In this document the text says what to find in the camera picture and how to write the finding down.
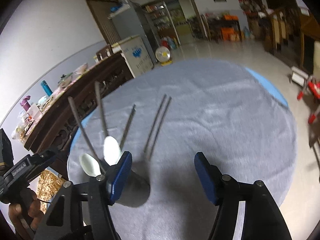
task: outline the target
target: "metal screw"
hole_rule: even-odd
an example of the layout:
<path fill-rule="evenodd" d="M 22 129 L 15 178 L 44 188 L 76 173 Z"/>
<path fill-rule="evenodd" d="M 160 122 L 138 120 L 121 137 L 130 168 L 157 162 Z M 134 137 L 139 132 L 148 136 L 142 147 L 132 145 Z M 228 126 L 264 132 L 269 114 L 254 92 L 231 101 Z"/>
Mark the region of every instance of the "metal screw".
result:
<path fill-rule="evenodd" d="M 230 177 L 229 175 L 227 175 L 227 174 L 222 175 L 221 178 L 222 178 L 223 181 L 229 181 L 229 180 L 231 180 L 231 177 Z"/>
<path fill-rule="evenodd" d="M 63 183 L 64 187 L 70 187 L 71 186 L 71 182 L 70 181 L 66 181 L 65 183 Z"/>
<path fill-rule="evenodd" d="M 96 179 L 97 179 L 97 181 L 102 181 L 102 180 L 105 179 L 105 177 L 106 177 L 106 176 L 104 176 L 103 174 L 101 174 L 101 175 L 98 175 L 98 176 L 96 177 Z"/>
<path fill-rule="evenodd" d="M 264 183 L 263 183 L 262 180 L 257 180 L 257 181 L 256 181 L 256 184 L 257 184 L 258 186 L 260 186 L 260 187 L 264 186 Z"/>

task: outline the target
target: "dark wood sideboard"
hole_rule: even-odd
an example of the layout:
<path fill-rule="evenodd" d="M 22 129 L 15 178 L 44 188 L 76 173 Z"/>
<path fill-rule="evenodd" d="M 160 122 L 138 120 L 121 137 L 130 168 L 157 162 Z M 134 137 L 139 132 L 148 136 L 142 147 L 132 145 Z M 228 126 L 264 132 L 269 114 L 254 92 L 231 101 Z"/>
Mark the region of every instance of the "dark wood sideboard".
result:
<path fill-rule="evenodd" d="M 67 159 L 70 145 L 78 126 L 71 112 L 68 97 L 73 97 L 81 120 L 97 106 L 94 82 L 101 83 L 100 93 L 104 97 L 132 79 L 133 76 L 121 53 L 103 59 L 84 73 L 79 80 L 67 87 L 66 91 L 43 114 L 28 135 L 24 147 L 37 154 L 51 145 L 57 146 L 59 154 L 50 166 L 68 179 Z"/>

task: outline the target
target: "gold patterned fabric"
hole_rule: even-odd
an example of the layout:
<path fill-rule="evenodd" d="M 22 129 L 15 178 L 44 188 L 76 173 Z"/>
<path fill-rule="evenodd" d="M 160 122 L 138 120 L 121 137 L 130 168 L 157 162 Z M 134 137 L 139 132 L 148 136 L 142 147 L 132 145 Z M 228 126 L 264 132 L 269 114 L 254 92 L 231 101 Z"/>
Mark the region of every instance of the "gold patterned fabric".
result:
<path fill-rule="evenodd" d="M 64 182 L 64 179 L 58 178 L 53 172 L 44 170 L 40 174 L 36 191 L 38 199 L 49 201 L 58 192 Z M 47 211 L 47 203 L 41 202 L 40 210 L 45 213 Z"/>

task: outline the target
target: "human hand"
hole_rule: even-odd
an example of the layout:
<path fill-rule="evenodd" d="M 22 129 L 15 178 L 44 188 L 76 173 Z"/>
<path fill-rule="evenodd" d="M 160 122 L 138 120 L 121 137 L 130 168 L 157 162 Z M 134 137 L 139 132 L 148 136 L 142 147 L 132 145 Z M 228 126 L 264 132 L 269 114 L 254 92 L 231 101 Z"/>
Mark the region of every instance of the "human hand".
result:
<path fill-rule="evenodd" d="M 32 198 L 33 198 L 33 202 L 31 203 L 29 209 L 28 209 L 28 215 L 30 217 L 33 218 L 33 221 L 30 225 L 31 229 L 33 231 L 35 231 L 38 228 L 38 225 L 42 219 L 42 217 L 44 216 L 43 212 L 40 210 L 40 200 L 37 198 L 36 193 L 31 190 L 32 193 Z M 10 204 L 9 205 L 9 218 L 14 226 L 14 228 L 16 229 L 16 231 L 18 232 L 18 234 L 22 237 L 22 239 L 24 240 L 30 240 L 30 236 L 27 233 L 27 231 L 25 230 L 25 228 L 23 227 L 19 215 L 21 215 L 22 210 L 21 210 L 21 206 L 19 204 Z"/>

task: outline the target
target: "round table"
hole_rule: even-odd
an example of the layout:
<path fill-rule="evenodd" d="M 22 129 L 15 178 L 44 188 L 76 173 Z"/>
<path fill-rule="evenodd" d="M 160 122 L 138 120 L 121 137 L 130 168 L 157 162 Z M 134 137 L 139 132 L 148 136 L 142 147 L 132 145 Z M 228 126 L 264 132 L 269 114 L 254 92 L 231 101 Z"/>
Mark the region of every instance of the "round table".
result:
<path fill-rule="evenodd" d="M 164 94 L 172 101 L 148 161 L 143 147 Z M 136 104 L 123 150 L 132 153 L 132 170 L 151 186 L 141 207 L 110 207 L 121 238 L 208 238 L 217 208 L 207 200 L 194 168 L 199 151 L 240 182 L 263 180 L 280 205 L 292 181 L 297 139 L 292 113 L 285 100 L 278 99 L 245 68 L 212 59 L 152 70 L 105 97 L 108 131 L 118 142 Z M 85 130 L 102 157 L 104 136 L 97 110 Z M 88 181 L 78 163 L 84 152 L 89 149 L 79 135 L 68 158 L 68 176 L 75 184 Z M 241 203 L 234 239 L 241 238 L 243 216 Z"/>

